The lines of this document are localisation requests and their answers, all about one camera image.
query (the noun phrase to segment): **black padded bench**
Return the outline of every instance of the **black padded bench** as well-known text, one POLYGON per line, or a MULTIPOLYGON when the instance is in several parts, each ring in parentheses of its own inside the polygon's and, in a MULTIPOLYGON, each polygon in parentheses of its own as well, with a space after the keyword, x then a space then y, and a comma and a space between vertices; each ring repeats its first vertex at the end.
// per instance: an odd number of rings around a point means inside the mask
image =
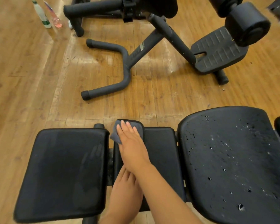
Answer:
MULTIPOLYGON (((280 117, 221 107, 185 117, 172 128, 144 127, 149 158, 183 201, 217 223, 280 223, 280 117)), ((106 187, 122 166, 109 132, 45 129, 36 137, 16 203, 19 223, 96 217, 106 187)), ((149 207, 143 200, 140 211, 149 207)))

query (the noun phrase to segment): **exercise machine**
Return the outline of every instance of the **exercise machine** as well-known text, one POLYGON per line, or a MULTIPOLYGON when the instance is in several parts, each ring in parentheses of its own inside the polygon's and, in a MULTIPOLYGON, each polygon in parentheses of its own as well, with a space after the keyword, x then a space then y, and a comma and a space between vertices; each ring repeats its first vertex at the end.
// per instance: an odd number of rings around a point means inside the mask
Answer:
MULTIPOLYGON (((142 126, 149 159, 168 184, 205 218, 222 224, 280 223, 280 117, 275 129, 264 110, 243 106, 191 114, 177 132, 142 126)), ((40 131, 15 221, 96 223, 107 185, 122 165, 118 144, 109 149, 103 124, 40 131)), ((149 211, 145 198, 140 211, 149 211)))
MULTIPOLYGON (((90 0, 72 0, 72 3, 71 5, 75 5, 75 4, 80 4, 80 5, 83 5, 83 3, 89 3, 90 0)), ((128 22, 132 22, 133 19, 136 19, 136 20, 142 20, 142 19, 145 19, 145 16, 143 15, 142 12, 140 11, 132 11, 130 13, 127 13, 127 14, 123 14, 122 11, 120 10, 115 10, 115 11, 106 11, 106 12, 100 12, 99 14, 90 14, 90 15, 83 15, 83 17, 98 17, 98 18, 104 18, 104 17, 108 17, 108 18, 122 18, 123 21, 125 23, 128 23, 128 22)), ((78 31, 76 31, 76 35, 78 37, 81 37, 83 36, 84 34, 84 30, 82 28, 82 19, 83 17, 77 17, 76 18, 76 23, 80 25, 80 29, 78 31)))
POLYGON ((155 27, 155 30, 130 55, 123 46, 87 39, 86 45, 90 48, 111 50, 122 54, 124 78, 122 82, 113 85, 83 91, 81 93, 83 100, 90 100, 126 88, 131 81, 131 68, 163 38, 166 38, 198 73, 202 75, 214 73, 218 83, 224 85, 229 80, 223 69, 241 61, 247 54, 248 46, 264 37, 271 25, 252 3, 242 3, 243 0, 209 0, 218 16, 226 18, 225 26, 195 42, 189 49, 168 26, 164 18, 172 18, 176 15, 178 10, 176 0, 125 1, 103 0, 64 6, 64 14, 71 20, 77 34, 83 30, 79 23, 75 24, 77 17, 117 9, 123 9, 123 15, 140 9, 155 27), (202 53, 205 56, 195 57, 202 53))

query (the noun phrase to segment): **person's right hand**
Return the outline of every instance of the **person's right hand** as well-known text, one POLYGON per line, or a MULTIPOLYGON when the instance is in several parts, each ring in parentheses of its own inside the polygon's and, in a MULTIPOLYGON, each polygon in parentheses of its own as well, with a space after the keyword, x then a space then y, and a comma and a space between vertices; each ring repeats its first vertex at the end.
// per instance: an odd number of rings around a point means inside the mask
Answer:
POLYGON ((116 126, 118 136, 122 142, 119 145, 119 151, 121 154, 124 166, 134 175, 144 165, 150 164, 148 158, 147 149, 136 129, 131 126, 129 122, 121 121, 121 127, 118 124, 116 126))

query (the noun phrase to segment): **hand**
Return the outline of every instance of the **hand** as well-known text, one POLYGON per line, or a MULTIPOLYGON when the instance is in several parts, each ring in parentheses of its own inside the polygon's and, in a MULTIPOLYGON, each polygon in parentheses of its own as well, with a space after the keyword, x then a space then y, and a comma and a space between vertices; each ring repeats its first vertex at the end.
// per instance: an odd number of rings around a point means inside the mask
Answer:
POLYGON ((146 164, 151 164, 147 149, 136 129, 131 126, 129 122, 121 121, 121 127, 119 124, 116 126, 117 133, 122 142, 119 145, 119 151, 122 161, 125 167, 137 176, 138 170, 146 164))
POLYGON ((112 188, 110 203, 103 219, 106 223, 129 224, 139 212, 143 192, 135 175, 123 166, 112 188))

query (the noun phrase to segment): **green label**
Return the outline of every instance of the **green label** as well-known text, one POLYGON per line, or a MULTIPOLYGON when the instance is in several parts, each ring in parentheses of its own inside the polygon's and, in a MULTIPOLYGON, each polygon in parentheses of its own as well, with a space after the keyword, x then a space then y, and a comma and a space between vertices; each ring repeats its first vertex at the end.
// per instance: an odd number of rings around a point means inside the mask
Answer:
POLYGON ((50 21, 49 21, 49 20, 42 21, 42 22, 43 22, 43 25, 49 25, 49 24, 50 24, 50 21))

